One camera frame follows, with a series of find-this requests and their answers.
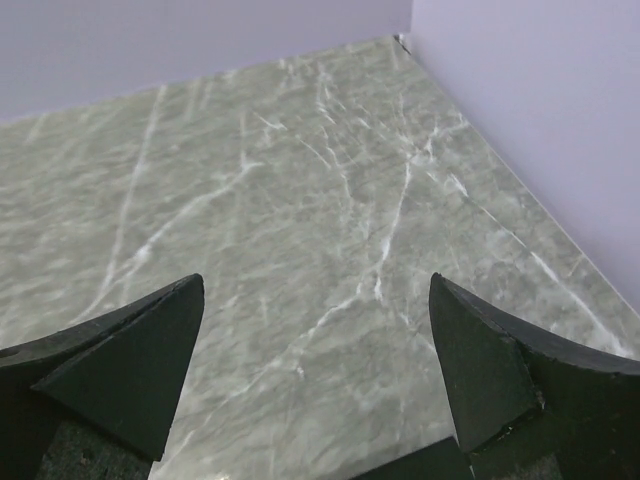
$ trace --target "light purple wall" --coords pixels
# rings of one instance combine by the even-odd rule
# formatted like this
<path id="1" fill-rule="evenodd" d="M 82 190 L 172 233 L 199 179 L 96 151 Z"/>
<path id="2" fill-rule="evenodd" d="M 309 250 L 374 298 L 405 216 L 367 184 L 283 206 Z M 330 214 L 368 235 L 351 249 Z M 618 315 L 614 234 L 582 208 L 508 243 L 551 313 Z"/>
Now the light purple wall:
<path id="1" fill-rule="evenodd" d="M 410 42 L 640 311 L 640 2 L 415 0 Z"/>
<path id="2" fill-rule="evenodd" d="M 0 121 L 408 31 L 411 0 L 25 0 L 0 11 Z"/>

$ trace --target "black object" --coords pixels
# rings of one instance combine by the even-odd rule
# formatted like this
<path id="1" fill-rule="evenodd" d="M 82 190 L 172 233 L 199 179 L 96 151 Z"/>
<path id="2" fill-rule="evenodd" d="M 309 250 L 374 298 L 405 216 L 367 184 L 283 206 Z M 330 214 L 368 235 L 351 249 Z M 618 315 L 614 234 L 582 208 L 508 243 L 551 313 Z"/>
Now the black object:
<path id="1" fill-rule="evenodd" d="M 411 56 L 411 52 L 409 51 L 409 49 L 404 45 L 404 43 L 402 43 L 402 40 L 400 39 L 400 35 L 394 35 L 393 39 L 398 42 L 398 44 L 402 47 L 402 49 L 407 52 L 409 54 L 409 56 Z"/>
<path id="2" fill-rule="evenodd" d="M 473 480 L 458 444 L 445 438 L 352 480 Z"/>
<path id="3" fill-rule="evenodd" d="M 640 362 L 571 342 L 439 274 L 429 311 L 477 479 L 640 478 Z"/>
<path id="4" fill-rule="evenodd" d="M 196 274 L 0 350 L 0 479 L 146 479 L 164 453 L 203 309 Z"/>

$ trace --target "green marble surface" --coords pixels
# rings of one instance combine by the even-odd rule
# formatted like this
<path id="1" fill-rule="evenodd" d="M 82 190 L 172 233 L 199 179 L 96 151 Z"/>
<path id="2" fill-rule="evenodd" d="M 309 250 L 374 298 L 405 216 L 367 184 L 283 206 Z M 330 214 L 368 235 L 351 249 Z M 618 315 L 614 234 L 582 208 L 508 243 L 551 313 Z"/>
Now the green marble surface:
<path id="1" fill-rule="evenodd" d="M 391 38 L 0 126 L 0 346 L 204 276 L 155 480 L 340 480 L 449 435 L 435 271 L 640 358 L 635 314 Z"/>

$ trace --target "lavender wall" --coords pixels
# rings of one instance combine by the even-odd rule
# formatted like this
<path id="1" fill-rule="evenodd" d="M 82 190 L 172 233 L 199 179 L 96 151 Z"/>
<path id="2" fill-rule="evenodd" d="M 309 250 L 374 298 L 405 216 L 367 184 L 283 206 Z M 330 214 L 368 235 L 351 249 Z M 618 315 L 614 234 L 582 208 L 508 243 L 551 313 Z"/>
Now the lavender wall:
<path id="1" fill-rule="evenodd" d="M 26 0 L 0 13 L 0 121 L 408 31 L 411 0 Z"/>
<path id="2" fill-rule="evenodd" d="M 411 48 L 640 310 L 640 2 L 415 0 Z"/>

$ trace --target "black triangular piece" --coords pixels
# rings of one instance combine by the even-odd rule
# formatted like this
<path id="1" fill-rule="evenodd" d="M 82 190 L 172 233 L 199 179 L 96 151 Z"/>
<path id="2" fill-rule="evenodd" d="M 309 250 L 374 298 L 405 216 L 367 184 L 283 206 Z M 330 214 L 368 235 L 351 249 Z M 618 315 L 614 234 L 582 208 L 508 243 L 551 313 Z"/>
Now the black triangular piece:
<path id="1" fill-rule="evenodd" d="M 458 441 L 469 453 L 540 409 L 516 341 L 431 279 L 429 312 Z"/>
<path id="2" fill-rule="evenodd" d="M 176 295 L 191 305 L 188 307 L 192 315 L 191 321 L 199 325 L 201 317 L 198 317 L 197 312 L 200 308 L 200 315 L 202 313 L 204 298 L 202 290 L 202 277 L 199 275 L 187 277 L 113 312 L 48 337 L 0 350 L 0 479 L 31 480 L 38 472 L 40 472 L 38 478 L 57 478 L 42 477 L 41 467 L 45 464 L 57 464 L 56 462 L 60 460 L 51 457 L 52 449 L 60 450 L 60 442 L 64 444 L 68 432 L 80 432 L 76 436 L 89 439 L 94 438 L 95 432 L 100 430 L 90 427 L 94 428 L 92 432 L 90 428 L 87 429 L 86 421 L 77 413 L 74 414 L 47 398 L 46 395 L 34 392 L 31 388 L 34 384 L 75 356 L 81 356 L 97 345 L 118 338 L 123 331 L 126 331 L 126 327 L 141 317 L 146 318 L 147 321 L 155 318 L 157 320 L 155 323 L 162 330 L 162 323 L 167 322 L 166 316 L 158 317 L 148 314 L 153 311 L 167 312 L 163 305 Z M 167 365 L 160 363 L 157 367 L 161 370 Z M 173 387 L 179 393 L 182 385 L 174 384 Z M 155 399 L 146 399 L 146 401 L 153 405 Z M 111 454 L 113 454 L 113 449 L 110 449 L 112 440 L 118 445 L 122 444 L 115 437 L 107 439 L 108 435 L 105 436 L 103 433 L 98 435 L 101 435 L 100 438 L 104 440 L 105 451 L 109 450 Z M 134 446 L 133 448 L 143 453 L 143 447 Z M 74 451 L 73 448 L 67 450 L 67 453 Z M 126 459 L 133 458 L 130 457 L 129 450 L 123 447 L 116 447 L 116 450 L 121 451 L 121 461 L 129 461 Z M 111 454 L 102 455 L 103 460 L 112 457 Z M 131 461 L 139 465 L 138 460 Z M 152 462 L 149 459 L 144 460 L 144 463 L 150 468 Z"/>
<path id="3" fill-rule="evenodd" d="M 160 460 L 203 309 L 202 278 L 190 277 L 32 388 L 147 458 Z"/>
<path id="4" fill-rule="evenodd" d="M 449 437 L 352 480 L 473 480 L 455 438 Z"/>
<path id="5" fill-rule="evenodd" d="M 524 410 L 510 393 L 523 377 L 539 403 L 532 414 L 504 416 L 500 433 L 469 452 L 476 478 L 538 478 L 531 475 L 539 469 L 542 478 L 564 480 L 640 478 L 640 362 L 531 325 L 438 274 L 429 310 L 459 438 L 490 436 L 484 417 L 503 416 L 493 409 Z M 514 342 L 523 373 L 505 374 L 498 364 L 517 363 L 517 353 L 504 354 Z M 503 390 L 514 406 L 505 405 Z"/>

